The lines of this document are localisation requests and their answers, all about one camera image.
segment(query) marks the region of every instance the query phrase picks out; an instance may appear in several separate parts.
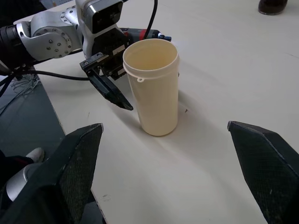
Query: shoe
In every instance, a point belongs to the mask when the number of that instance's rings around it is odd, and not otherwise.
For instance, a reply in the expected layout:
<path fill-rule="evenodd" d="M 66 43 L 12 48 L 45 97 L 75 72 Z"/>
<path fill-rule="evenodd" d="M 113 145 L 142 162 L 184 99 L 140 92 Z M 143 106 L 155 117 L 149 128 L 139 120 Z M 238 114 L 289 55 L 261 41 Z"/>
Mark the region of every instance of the shoe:
<path fill-rule="evenodd" d="M 26 157 L 33 160 L 34 163 L 42 162 L 45 157 L 45 151 L 42 148 L 33 149 Z"/>
<path fill-rule="evenodd" d="M 260 0 L 258 11 L 264 15 L 277 15 L 285 9 L 288 0 Z"/>

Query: white table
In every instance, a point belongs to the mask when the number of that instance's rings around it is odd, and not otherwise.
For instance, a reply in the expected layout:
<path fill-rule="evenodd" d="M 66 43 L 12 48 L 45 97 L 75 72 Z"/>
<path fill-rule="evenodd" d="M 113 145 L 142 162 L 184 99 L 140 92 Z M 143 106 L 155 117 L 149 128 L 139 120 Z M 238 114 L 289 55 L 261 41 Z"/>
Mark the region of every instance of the white table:
<path fill-rule="evenodd" d="M 104 123 L 92 191 L 109 224 L 265 224 L 227 131 L 229 120 L 278 132 L 299 149 L 299 2 L 283 14 L 258 0 L 160 0 L 154 29 L 180 57 L 179 124 L 165 137 L 89 82 L 40 76 L 66 134 Z M 119 27 L 146 28 L 153 1 L 130 0 Z M 36 66 L 85 76 L 83 54 Z M 126 77 L 116 84 L 130 102 Z"/>

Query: plastic cup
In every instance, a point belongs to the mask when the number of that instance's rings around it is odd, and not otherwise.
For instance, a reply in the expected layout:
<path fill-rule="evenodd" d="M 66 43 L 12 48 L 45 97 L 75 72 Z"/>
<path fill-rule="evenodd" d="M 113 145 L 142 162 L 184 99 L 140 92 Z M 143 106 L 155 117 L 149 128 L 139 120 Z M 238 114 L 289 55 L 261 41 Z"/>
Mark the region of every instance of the plastic cup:
<path fill-rule="evenodd" d="M 161 39 L 136 42 L 123 54 L 141 127 L 150 135 L 166 135 L 178 124 L 178 64 L 176 47 Z"/>

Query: wire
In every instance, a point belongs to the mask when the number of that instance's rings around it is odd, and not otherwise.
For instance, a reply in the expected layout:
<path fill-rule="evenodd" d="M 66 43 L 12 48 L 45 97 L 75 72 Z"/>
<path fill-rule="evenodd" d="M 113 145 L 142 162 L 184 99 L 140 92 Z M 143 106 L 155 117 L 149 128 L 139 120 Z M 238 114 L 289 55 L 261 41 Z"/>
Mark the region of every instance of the wire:
<path fill-rule="evenodd" d="M 13 88 L 14 92 L 17 93 L 9 103 L 2 106 L 0 108 L 0 116 L 4 113 L 4 111 L 9 107 L 9 105 L 16 100 L 19 96 L 27 95 L 33 91 L 33 89 L 40 84 L 40 79 L 37 75 L 23 75 L 23 78 L 21 80 L 15 80 L 11 84 L 11 87 Z"/>
<path fill-rule="evenodd" d="M 154 9 L 153 9 L 153 12 L 151 14 L 151 18 L 149 20 L 149 26 L 145 31 L 143 39 L 146 39 L 148 37 L 149 33 L 150 33 L 151 26 L 153 25 L 153 22 L 154 22 L 154 19 L 155 19 L 155 16 L 156 16 L 157 8 L 158 8 L 158 0 L 154 0 Z"/>
<path fill-rule="evenodd" d="M 16 73 L 13 73 L 0 81 L 0 87 L 2 89 L 0 90 L 0 97 L 4 94 L 5 90 L 8 88 L 9 84 L 13 80 L 14 77 L 19 76 L 19 75 L 28 75 L 28 74 L 40 74 L 40 75 L 46 75 L 46 76 L 53 76 L 57 78 L 64 78 L 64 79 L 69 79 L 69 80 L 77 80 L 77 81 L 88 81 L 89 79 L 87 77 L 73 77 L 73 76 L 65 76 L 65 75 L 60 75 L 57 73 L 52 73 L 48 71 L 36 71 L 36 70 L 28 70 L 28 71 L 19 71 Z"/>
<path fill-rule="evenodd" d="M 83 50 L 82 50 L 82 49 L 74 50 L 74 51 L 72 51 L 71 53 L 69 53 L 68 55 L 73 55 L 73 54 L 79 53 L 79 52 L 81 52 L 81 51 L 83 51 Z M 37 65 L 37 64 L 46 62 L 46 61 L 48 61 L 48 60 L 51 60 L 51 58 L 49 58 L 49 59 L 45 59 L 45 60 L 42 60 L 42 61 L 35 61 L 35 62 L 32 63 L 32 65 Z"/>
<path fill-rule="evenodd" d="M 64 79 L 69 79 L 69 80 L 77 80 L 77 81 L 88 81 L 89 80 L 87 77 L 65 76 L 65 75 L 60 75 L 60 74 L 53 73 L 53 72 L 36 71 L 36 70 L 20 71 L 20 72 L 17 72 L 15 75 L 26 75 L 26 74 L 46 75 L 46 76 L 53 76 L 53 77 L 64 78 Z"/>

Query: container lip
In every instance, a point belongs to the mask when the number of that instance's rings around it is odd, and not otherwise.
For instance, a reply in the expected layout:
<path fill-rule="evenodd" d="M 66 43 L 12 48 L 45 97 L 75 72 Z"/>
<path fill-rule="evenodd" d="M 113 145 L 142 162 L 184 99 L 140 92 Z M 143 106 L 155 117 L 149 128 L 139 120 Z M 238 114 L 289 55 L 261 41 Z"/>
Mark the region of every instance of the container lip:
<path fill-rule="evenodd" d="M 165 42 L 168 42 L 169 44 L 171 44 L 175 49 L 176 49 L 176 51 L 177 51 L 177 55 L 176 55 L 176 57 L 174 58 L 174 60 L 170 63 L 170 64 L 168 64 L 168 65 L 166 65 L 166 66 L 164 66 L 164 67 L 162 67 L 162 68 L 159 68 L 159 69 L 153 69 L 153 70 L 141 70 L 141 69 L 136 69 L 136 68 L 133 68 L 133 67 L 131 67 L 130 65 L 128 65 L 127 64 L 127 62 L 124 60 L 124 56 L 125 56 L 125 52 L 130 48 L 130 47 L 132 47 L 134 44 L 136 44 L 136 43 L 139 43 L 139 42 L 144 42 L 144 41 L 152 41 L 152 40 L 155 40 L 155 41 L 165 41 Z M 148 72 L 148 73 L 150 73 L 150 72 L 157 72 L 157 71 L 162 71 L 162 70 L 164 70 L 165 68 L 167 68 L 167 67 L 170 67 L 171 65 L 173 65 L 176 61 L 177 61 L 177 59 L 178 59 L 178 50 L 177 50 L 177 48 L 173 45 L 173 43 L 171 43 L 171 42 L 169 42 L 169 41 L 166 41 L 166 40 L 163 40 L 163 39 L 157 39 L 157 38 L 153 38 L 153 39 L 145 39 L 145 40 L 142 40 L 142 41 L 138 41 L 138 42 L 136 42 L 136 43 L 133 43 L 131 46 L 129 46 L 127 49 L 126 49 L 126 51 L 124 52 L 124 54 L 122 55 L 122 61 L 123 61 L 123 63 L 126 65 L 126 67 L 128 67 L 129 69 L 133 69 L 133 70 L 136 70 L 136 71 L 139 71 L 139 72 L 142 72 L 142 73 L 146 73 L 146 72 Z"/>

